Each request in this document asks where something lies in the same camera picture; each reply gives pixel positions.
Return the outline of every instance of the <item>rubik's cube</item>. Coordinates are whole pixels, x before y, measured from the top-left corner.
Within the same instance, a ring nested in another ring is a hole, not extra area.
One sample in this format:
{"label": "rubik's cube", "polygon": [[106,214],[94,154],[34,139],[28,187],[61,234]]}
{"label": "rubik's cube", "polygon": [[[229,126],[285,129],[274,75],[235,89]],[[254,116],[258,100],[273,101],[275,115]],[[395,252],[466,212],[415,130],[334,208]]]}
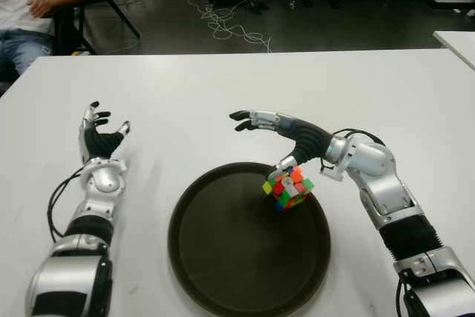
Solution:
{"label": "rubik's cube", "polygon": [[304,202],[315,185],[308,178],[304,178],[299,166],[293,168],[291,172],[277,177],[275,180],[266,181],[262,189],[266,194],[273,193],[275,198],[275,208],[280,212],[285,212],[293,206]]}

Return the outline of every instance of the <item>black cable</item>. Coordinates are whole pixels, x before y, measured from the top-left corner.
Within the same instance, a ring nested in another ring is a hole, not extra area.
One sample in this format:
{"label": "black cable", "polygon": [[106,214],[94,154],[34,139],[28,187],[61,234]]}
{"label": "black cable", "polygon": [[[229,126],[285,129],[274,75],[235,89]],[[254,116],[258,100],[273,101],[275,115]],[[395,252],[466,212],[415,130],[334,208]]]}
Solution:
{"label": "black cable", "polygon": [[55,234],[58,235],[59,237],[62,237],[62,233],[55,227],[54,222],[53,222],[53,209],[54,206],[56,205],[56,202],[58,202],[58,199],[61,197],[61,194],[63,191],[66,189],[68,186],[69,182],[74,179],[78,178],[80,176],[80,172],[82,170],[82,167],[80,169],[77,169],[70,177],[62,181],[53,191],[53,194],[50,196],[50,200],[47,205],[47,211],[46,211],[46,216],[47,216],[47,224],[50,229],[50,235],[51,239],[53,239],[53,242],[56,243],[56,237]]}
{"label": "black cable", "polygon": [[[340,134],[342,132],[345,132],[345,131],[348,131],[348,133],[345,134],[345,139],[347,139],[350,135],[353,135],[353,134],[364,134],[366,135],[367,137],[369,137],[372,141],[374,141],[375,143],[377,144],[381,144],[383,146],[386,146],[383,141],[381,139],[379,139],[376,135],[374,134],[371,134],[369,133],[368,131],[365,131],[365,130],[361,130],[361,129],[353,129],[353,128],[345,128],[345,129],[340,129],[340,130],[337,130],[335,132],[333,132],[332,134],[333,135],[336,135],[336,134]],[[320,164],[321,164],[321,167],[320,167],[320,172],[322,172],[324,169],[329,169],[329,170],[333,170],[333,168],[335,166],[326,166],[324,164],[324,159],[323,157],[320,157]]]}
{"label": "black cable", "polygon": [[402,281],[401,281],[401,279],[399,279],[398,287],[396,289],[396,313],[397,313],[398,317],[402,317],[402,315],[401,315],[401,304],[400,304],[401,287],[402,287]]}

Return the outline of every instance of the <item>concrete floor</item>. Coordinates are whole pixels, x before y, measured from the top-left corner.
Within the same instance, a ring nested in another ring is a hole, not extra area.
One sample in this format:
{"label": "concrete floor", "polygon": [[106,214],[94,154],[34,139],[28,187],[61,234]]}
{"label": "concrete floor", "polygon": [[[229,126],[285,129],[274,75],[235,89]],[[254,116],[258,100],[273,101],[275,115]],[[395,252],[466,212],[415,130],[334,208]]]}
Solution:
{"label": "concrete floor", "polygon": [[[206,0],[191,0],[204,6]],[[437,48],[435,30],[475,30],[475,19],[452,10],[433,10],[422,0],[343,0],[332,9],[326,0],[315,0],[312,8],[289,0],[266,0],[271,7],[262,15],[245,7],[236,10],[228,26],[241,24],[248,32],[272,37],[272,52],[325,50],[381,50]],[[255,53],[263,45],[246,43],[234,36],[213,39],[207,20],[186,0],[117,0],[121,9],[142,32],[137,41],[107,4],[86,10],[86,36],[101,53]]]}

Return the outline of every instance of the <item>blue jeans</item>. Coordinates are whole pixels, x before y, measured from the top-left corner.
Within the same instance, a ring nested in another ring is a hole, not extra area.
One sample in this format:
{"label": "blue jeans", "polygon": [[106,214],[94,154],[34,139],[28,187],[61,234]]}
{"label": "blue jeans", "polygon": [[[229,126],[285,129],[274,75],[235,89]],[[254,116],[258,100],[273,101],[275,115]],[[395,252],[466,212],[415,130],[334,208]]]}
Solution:
{"label": "blue jeans", "polygon": [[0,95],[13,83],[8,68],[13,65],[22,74],[40,56],[53,52],[51,36],[25,30],[0,30]]}

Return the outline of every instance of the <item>red cube face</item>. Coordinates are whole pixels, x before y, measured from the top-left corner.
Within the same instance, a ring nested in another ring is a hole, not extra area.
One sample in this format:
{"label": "red cube face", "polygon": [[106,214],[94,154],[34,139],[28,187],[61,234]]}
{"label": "red cube face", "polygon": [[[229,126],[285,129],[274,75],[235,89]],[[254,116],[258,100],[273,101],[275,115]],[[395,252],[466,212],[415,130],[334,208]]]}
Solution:
{"label": "red cube face", "polygon": [[272,187],[272,190],[277,196],[282,195],[282,192],[284,191],[285,187],[282,184],[282,182],[277,182],[274,187]]}
{"label": "red cube face", "polygon": [[295,184],[295,188],[297,189],[298,193],[305,191],[305,186],[300,182]]}

